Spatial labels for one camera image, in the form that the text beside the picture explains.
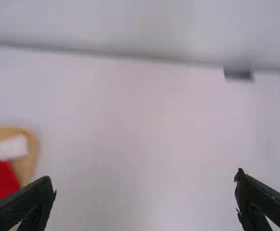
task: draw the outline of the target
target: white cloth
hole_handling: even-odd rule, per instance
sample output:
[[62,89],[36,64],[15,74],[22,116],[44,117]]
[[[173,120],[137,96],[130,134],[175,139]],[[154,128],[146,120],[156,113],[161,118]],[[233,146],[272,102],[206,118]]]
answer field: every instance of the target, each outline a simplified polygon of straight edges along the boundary
[[25,135],[0,141],[0,161],[14,159],[28,154],[28,143]]

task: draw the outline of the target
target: wooden object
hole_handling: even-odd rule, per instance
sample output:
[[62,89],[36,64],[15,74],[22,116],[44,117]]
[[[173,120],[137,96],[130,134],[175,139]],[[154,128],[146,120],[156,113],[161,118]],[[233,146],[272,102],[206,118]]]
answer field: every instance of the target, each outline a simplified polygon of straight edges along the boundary
[[9,162],[19,183],[25,186],[31,181],[34,174],[38,157],[38,140],[31,131],[24,128],[0,128],[0,141],[13,138],[19,134],[27,137],[29,153],[28,155],[9,160]]

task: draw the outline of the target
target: white wall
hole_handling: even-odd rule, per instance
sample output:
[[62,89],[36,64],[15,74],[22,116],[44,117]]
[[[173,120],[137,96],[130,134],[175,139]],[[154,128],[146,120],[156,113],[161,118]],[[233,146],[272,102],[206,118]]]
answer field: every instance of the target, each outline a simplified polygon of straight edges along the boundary
[[280,68],[280,0],[0,0],[0,42]]
[[38,133],[47,230],[239,230],[238,167],[280,190],[278,76],[0,49],[0,124]]

